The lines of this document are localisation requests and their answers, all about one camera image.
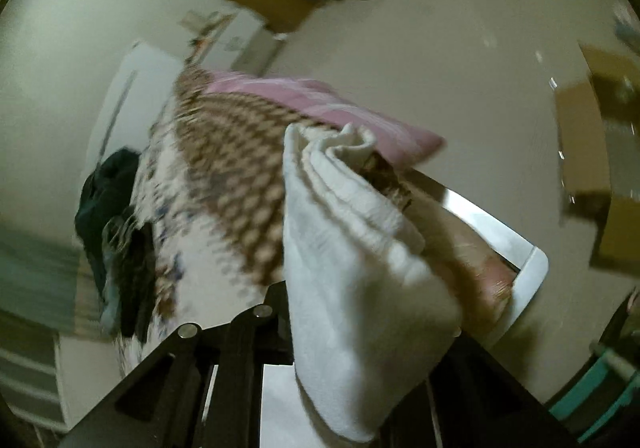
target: black metal frame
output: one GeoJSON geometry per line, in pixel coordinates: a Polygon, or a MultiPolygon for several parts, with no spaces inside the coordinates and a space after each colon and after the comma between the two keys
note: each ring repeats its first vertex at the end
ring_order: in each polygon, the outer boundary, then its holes
{"type": "MultiPolygon", "coordinates": [[[[264,305],[240,313],[229,324],[207,330],[181,326],[60,446],[257,448],[262,368],[293,363],[287,307],[281,282],[269,288],[264,305]]],[[[377,447],[577,446],[564,427],[464,333],[430,382],[431,389],[420,384],[398,404],[374,442],[377,447]]]]}

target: beige wall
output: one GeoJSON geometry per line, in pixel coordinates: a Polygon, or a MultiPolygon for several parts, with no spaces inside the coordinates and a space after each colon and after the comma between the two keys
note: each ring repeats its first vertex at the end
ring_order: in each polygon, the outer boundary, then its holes
{"type": "Polygon", "coordinates": [[[0,13],[0,216],[72,236],[88,139],[124,52],[142,38],[182,56],[178,21],[219,0],[10,0],[0,13]]]}

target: folded towel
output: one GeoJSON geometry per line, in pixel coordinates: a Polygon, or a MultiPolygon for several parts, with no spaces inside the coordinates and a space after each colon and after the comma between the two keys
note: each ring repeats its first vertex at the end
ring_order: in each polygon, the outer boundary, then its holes
{"type": "Polygon", "coordinates": [[[371,131],[292,124],[284,144],[296,373],[333,432],[368,442],[447,351],[460,310],[420,258],[418,229],[357,173],[371,131]]]}

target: pillowcase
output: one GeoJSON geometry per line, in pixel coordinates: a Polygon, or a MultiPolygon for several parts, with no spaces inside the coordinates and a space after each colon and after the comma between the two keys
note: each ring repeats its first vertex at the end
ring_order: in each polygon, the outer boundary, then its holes
{"type": "Polygon", "coordinates": [[[238,72],[214,72],[204,93],[246,92],[342,128],[365,125],[378,140],[377,149],[396,170],[404,170],[434,154],[444,139],[338,97],[327,84],[309,79],[257,78],[238,72]]]}

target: dark green cloth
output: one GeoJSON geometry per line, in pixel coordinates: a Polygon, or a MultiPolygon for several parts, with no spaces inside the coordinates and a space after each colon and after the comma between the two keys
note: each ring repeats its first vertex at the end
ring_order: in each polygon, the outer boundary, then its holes
{"type": "Polygon", "coordinates": [[[102,260],[102,229],[129,206],[139,155],[122,148],[111,154],[86,179],[76,213],[76,233],[82,239],[86,258],[102,295],[106,271],[102,260]]]}

